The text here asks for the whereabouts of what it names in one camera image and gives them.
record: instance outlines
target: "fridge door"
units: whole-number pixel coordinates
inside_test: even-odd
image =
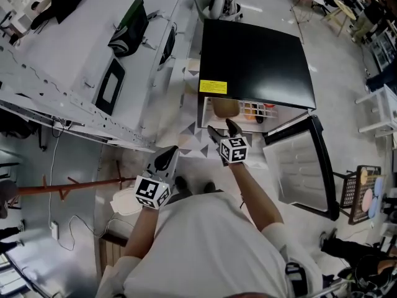
[[[265,137],[263,149],[279,200],[327,217],[339,217],[331,162],[313,115]]]

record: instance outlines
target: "gray floor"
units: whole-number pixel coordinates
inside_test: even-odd
[[[263,10],[257,12],[245,9],[243,22],[300,37],[296,20],[290,12],[290,6],[295,1],[238,0],[239,3]],[[334,171],[344,173],[348,169],[355,169],[357,165],[378,165],[384,167],[387,173],[390,156],[386,155],[385,147],[390,147],[390,141],[375,140],[373,133],[359,134],[357,131],[376,117],[369,112],[369,105],[354,104],[356,98],[364,95],[364,61],[371,71],[376,72],[373,59],[368,52],[362,52],[353,44],[346,32],[336,37],[336,27],[320,22],[321,16],[314,14],[309,23],[301,25],[301,29],[305,41],[303,48],[310,66],[318,106],[316,114],[324,127],[323,135],[332,167]],[[199,24],[192,56],[199,57],[201,35],[202,25]],[[45,153],[36,148],[34,137],[23,142],[2,138],[0,145],[4,150],[24,156],[24,165],[18,170],[19,184],[40,184],[42,174],[46,174],[49,181],[54,139],[50,139],[48,151]],[[123,175],[139,174],[147,158],[146,153],[105,147],[97,172],[100,149],[98,144],[63,135],[58,147],[53,182],[65,183],[67,176],[78,181],[91,181],[97,175],[99,179],[114,177],[115,160],[122,162]],[[5,153],[1,158],[11,160],[16,156]],[[327,257],[318,250],[318,236],[321,231],[337,226],[341,238],[362,243],[367,239],[376,239],[377,222],[373,230],[370,230],[370,222],[351,227],[343,216],[337,222],[331,222],[295,207],[280,204],[268,180],[268,174],[258,169],[252,169],[251,173],[275,200],[291,233],[304,244],[319,263],[323,273],[335,273],[344,265],[338,259]],[[212,179],[217,188],[229,191],[239,199],[239,191],[231,173],[227,168],[221,167],[219,162],[181,158],[178,174],[188,179],[194,192],[199,192],[204,183]],[[337,191],[340,192],[341,180],[336,180],[336,184]],[[102,232],[113,214],[109,201],[117,190],[118,186],[114,185],[98,189],[96,195],[93,190],[72,192],[65,202],[61,202],[58,195],[54,194],[52,215],[53,220],[60,224],[61,244],[68,248],[72,244],[68,222],[73,214],[81,216],[89,226],[95,224],[96,233]],[[22,208],[20,212],[10,211],[9,218],[1,222],[1,227],[5,227],[15,225],[21,217],[27,221],[27,231],[20,235],[26,242],[26,247],[10,252],[13,259],[50,295],[60,291],[64,296],[92,297],[96,291],[97,278],[94,237],[91,233],[81,222],[74,220],[72,229],[76,245],[74,251],[69,252],[51,238],[47,225],[48,194],[23,198]],[[131,224],[136,220],[135,215],[120,218]],[[127,236],[131,226],[115,221],[110,229]]]

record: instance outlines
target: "power strip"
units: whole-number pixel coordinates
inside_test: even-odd
[[[56,241],[60,238],[58,223],[56,223],[55,221],[51,222],[51,235],[52,238]]]

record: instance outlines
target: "warning sticker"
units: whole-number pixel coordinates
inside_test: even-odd
[[[202,79],[200,81],[200,92],[215,93],[215,94],[227,94],[228,83],[219,81],[206,81]]]

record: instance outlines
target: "round plate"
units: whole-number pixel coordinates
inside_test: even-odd
[[[377,213],[377,208],[378,208],[378,198],[374,197],[372,199],[370,210],[368,211],[368,216],[370,219],[372,219],[375,216],[375,214]]]
[[[382,193],[383,178],[379,177],[375,180],[375,187],[373,188],[373,193],[375,196],[380,196]]]
[[[371,189],[366,190],[361,203],[361,209],[363,212],[368,212],[368,210],[370,209],[372,197],[373,197],[372,190]]]
[[[365,168],[361,169],[361,175],[360,175],[360,183],[361,185],[364,185],[365,183],[367,183],[368,180],[368,171]]]

